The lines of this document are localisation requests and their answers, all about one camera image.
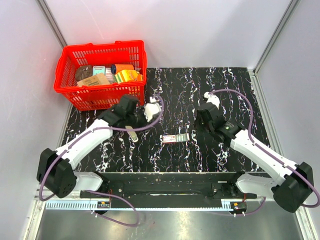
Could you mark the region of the pale green stapler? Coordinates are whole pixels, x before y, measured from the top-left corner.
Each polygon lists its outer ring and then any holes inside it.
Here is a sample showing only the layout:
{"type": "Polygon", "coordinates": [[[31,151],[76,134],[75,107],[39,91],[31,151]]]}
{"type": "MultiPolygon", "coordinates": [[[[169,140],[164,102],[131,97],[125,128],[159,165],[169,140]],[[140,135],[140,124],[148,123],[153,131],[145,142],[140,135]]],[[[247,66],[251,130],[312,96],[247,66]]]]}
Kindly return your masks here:
{"type": "Polygon", "coordinates": [[[130,139],[131,139],[134,143],[138,142],[138,140],[139,140],[138,135],[136,134],[135,131],[133,131],[133,128],[132,128],[131,126],[129,126],[129,125],[126,125],[126,126],[125,126],[125,129],[127,130],[127,133],[128,133],[128,135],[129,135],[130,139]]]}

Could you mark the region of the staple box red white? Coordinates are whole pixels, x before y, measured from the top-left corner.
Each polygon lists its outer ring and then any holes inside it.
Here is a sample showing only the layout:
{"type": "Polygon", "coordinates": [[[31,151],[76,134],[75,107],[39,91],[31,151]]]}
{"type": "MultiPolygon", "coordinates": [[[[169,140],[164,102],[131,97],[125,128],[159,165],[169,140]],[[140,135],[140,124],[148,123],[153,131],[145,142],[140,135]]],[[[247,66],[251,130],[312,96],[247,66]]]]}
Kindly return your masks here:
{"type": "Polygon", "coordinates": [[[161,139],[164,144],[181,143],[181,142],[188,142],[190,140],[190,136],[188,133],[176,134],[176,135],[162,135],[161,139]]]}

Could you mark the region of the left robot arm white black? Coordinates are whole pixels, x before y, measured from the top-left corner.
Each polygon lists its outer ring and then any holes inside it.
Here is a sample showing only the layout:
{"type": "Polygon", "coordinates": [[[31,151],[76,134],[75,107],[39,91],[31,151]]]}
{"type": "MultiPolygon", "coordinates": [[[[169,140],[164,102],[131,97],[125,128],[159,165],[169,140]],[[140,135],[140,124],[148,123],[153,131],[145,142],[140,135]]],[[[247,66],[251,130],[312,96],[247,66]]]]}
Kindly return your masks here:
{"type": "Polygon", "coordinates": [[[56,150],[42,151],[36,175],[40,188],[49,189],[61,199],[73,191],[91,191],[103,198],[109,189],[102,176],[95,172],[76,172],[75,168],[94,148],[110,139],[114,131],[145,128],[159,109],[154,99],[140,106],[136,97],[122,96],[119,103],[103,111],[76,138],[56,150]]]}

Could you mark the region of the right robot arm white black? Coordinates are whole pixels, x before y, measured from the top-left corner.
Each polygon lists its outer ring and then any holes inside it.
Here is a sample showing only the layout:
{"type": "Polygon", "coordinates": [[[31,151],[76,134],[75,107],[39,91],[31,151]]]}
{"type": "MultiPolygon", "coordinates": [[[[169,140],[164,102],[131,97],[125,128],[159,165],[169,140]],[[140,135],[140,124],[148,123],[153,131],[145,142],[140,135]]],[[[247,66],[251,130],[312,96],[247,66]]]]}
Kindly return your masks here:
{"type": "Polygon", "coordinates": [[[226,120],[215,104],[206,102],[197,109],[195,127],[246,156],[268,174],[268,177],[260,177],[241,173],[227,186],[231,197],[255,194],[273,199],[282,209],[294,213],[316,192],[310,165],[305,162],[297,164],[279,155],[254,138],[241,124],[226,120]]]}

